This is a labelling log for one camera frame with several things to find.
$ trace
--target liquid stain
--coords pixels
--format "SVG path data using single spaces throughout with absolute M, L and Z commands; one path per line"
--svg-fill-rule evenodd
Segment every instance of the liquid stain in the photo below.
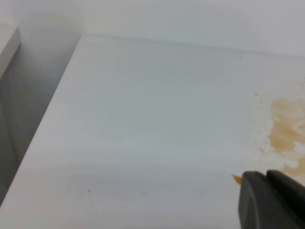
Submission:
M 239 176 L 237 176 L 237 175 L 234 175 L 234 174 L 232 174 L 232 177 L 233 177 L 233 179 L 235 180 L 235 182 L 237 183 L 237 184 L 241 184 L 242 183 L 242 178 L 241 177 L 239 177 Z
M 275 99 L 271 104 L 271 115 L 270 145 L 276 153 L 298 162 L 297 167 L 285 165 L 282 171 L 290 175 L 305 174 L 305 152 L 302 154 L 296 149 L 296 144 L 305 144 L 305 101 Z

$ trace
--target white panel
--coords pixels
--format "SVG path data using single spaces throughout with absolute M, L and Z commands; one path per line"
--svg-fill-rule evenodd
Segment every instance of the white panel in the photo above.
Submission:
M 231 173 L 261 155 L 250 117 L 304 96 L 304 72 L 304 58 L 83 37 L 0 228 L 237 228 Z

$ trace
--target brown stain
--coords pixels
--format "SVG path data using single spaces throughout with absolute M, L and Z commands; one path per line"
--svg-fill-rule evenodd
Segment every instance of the brown stain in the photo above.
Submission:
M 305 156 L 295 151 L 295 142 L 305 144 L 305 101 L 275 99 L 271 115 L 274 125 L 269 135 L 270 145 L 276 153 L 298 161 L 296 168 L 285 165 L 282 171 L 290 175 L 305 174 Z
M 237 176 L 237 175 L 234 175 L 234 174 L 231 174 L 233 179 L 236 181 L 237 184 L 241 184 L 242 183 L 242 178 Z

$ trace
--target white surface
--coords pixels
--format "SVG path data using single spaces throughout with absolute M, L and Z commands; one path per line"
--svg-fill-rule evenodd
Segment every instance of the white surface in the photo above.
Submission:
M 0 79 L 20 44 L 16 26 L 0 24 Z
M 302 0 L 0 0 L 0 6 L 0 22 L 17 24 L 22 38 L 1 89 L 19 161 L 84 32 L 305 56 Z
M 300 58 L 83 37 L 0 228 L 238 228 L 249 117 L 301 95 L 304 72 Z

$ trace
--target white wall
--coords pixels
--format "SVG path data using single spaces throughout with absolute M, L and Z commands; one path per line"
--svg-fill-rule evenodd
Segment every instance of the white wall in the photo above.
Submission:
M 0 21 L 21 34 L 1 83 L 19 159 L 81 32 L 305 56 L 304 10 L 302 0 L 0 0 Z

